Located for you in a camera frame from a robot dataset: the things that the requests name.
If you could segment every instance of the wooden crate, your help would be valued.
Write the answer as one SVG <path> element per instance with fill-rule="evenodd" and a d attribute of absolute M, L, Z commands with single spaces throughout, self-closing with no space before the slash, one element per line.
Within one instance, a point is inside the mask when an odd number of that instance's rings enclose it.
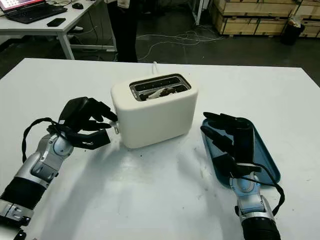
<path fill-rule="evenodd" d="M 222 35 L 280 35 L 287 23 L 286 19 L 265 19 L 248 17 L 225 17 L 214 7 L 211 11 L 212 23 Z"/>
<path fill-rule="evenodd" d="M 288 20 L 287 19 L 260 19 L 254 35 L 281 35 Z"/>
<path fill-rule="evenodd" d="M 302 24 L 305 25 L 305 29 L 300 34 L 300 37 L 320 39 L 320 21 L 304 20 L 302 21 Z"/>
<path fill-rule="evenodd" d="M 298 5 L 293 0 L 213 0 L 223 16 L 289 17 Z"/>
<path fill-rule="evenodd" d="M 320 1 L 303 0 L 298 6 L 295 15 L 304 19 L 320 19 Z"/>

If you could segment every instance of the laptop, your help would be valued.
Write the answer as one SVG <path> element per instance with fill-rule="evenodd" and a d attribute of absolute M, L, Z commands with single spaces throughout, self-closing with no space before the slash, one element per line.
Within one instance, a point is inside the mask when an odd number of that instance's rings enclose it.
<path fill-rule="evenodd" d="M 50 5 L 46 0 L 0 0 L 0 8 L 8 19 L 23 24 L 67 11 L 67 8 Z"/>

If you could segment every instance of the black trash bin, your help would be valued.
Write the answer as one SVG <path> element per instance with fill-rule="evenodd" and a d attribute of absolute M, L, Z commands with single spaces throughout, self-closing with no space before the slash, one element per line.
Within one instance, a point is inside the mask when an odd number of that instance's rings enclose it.
<path fill-rule="evenodd" d="M 286 25 L 284 33 L 281 37 L 281 42 L 286 45 L 293 45 L 297 41 L 299 35 L 305 30 L 305 26 L 300 24 L 300 27 L 292 25 L 290 21 Z"/>

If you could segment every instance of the tray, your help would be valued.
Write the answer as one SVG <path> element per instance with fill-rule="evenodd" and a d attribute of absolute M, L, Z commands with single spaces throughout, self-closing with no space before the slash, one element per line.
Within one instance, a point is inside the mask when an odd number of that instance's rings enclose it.
<path fill-rule="evenodd" d="M 227 136 L 228 138 L 230 138 L 233 141 L 233 136 L 232 135 L 226 134 L 226 132 L 224 130 L 216 129 L 214 127 L 209 126 L 208 125 L 208 119 L 205 119 L 202 122 L 202 125 L 203 126 L 207 126 L 209 128 L 212 128 L 213 130 L 217 131 L 221 135 L 225 135 L 225 136 Z M 281 174 L 280 174 L 280 172 L 279 172 L 279 170 L 278 170 L 273 158 L 271 157 L 268 149 L 266 148 L 263 140 L 261 139 L 256 127 L 254 126 L 253 123 L 252 123 L 252 125 L 254 127 L 254 157 L 253 157 L 253 162 L 257 163 L 257 164 L 264 165 L 271 172 L 273 178 L 278 183 L 280 181 Z M 207 153 L 209 159 L 214 161 L 216 157 L 219 157 L 219 156 L 225 154 L 225 152 L 221 151 L 219 148 L 217 148 L 212 143 L 212 140 L 210 138 L 205 136 L 203 132 L 201 132 L 201 133 L 202 133 L 202 139 L 203 139 L 203 142 L 204 142 L 204 145 L 205 145 L 206 153 Z M 213 165 L 213 167 L 214 167 L 214 171 L 215 171 L 216 177 L 219 180 L 219 182 L 221 184 L 225 185 L 226 187 L 230 187 L 230 185 L 229 185 L 229 177 L 221 175 L 220 172 L 216 169 L 216 167 L 214 165 Z M 270 177 L 268 176 L 267 172 L 264 169 L 262 169 L 261 172 L 256 172 L 255 175 L 258 177 L 259 181 L 261 181 L 263 183 L 266 183 L 266 184 L 272 184 L 272 181 L 271 181 Z"/>

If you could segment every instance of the computer mouse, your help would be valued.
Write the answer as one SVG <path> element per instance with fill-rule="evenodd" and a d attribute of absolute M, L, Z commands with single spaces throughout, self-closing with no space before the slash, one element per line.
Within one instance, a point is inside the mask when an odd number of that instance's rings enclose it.
<path fill-rule="evenodd" d="M 84 9 L 84 6 L 81 3 L 77 2 L 72 5 L 72 8 L 73 9 Z"/>

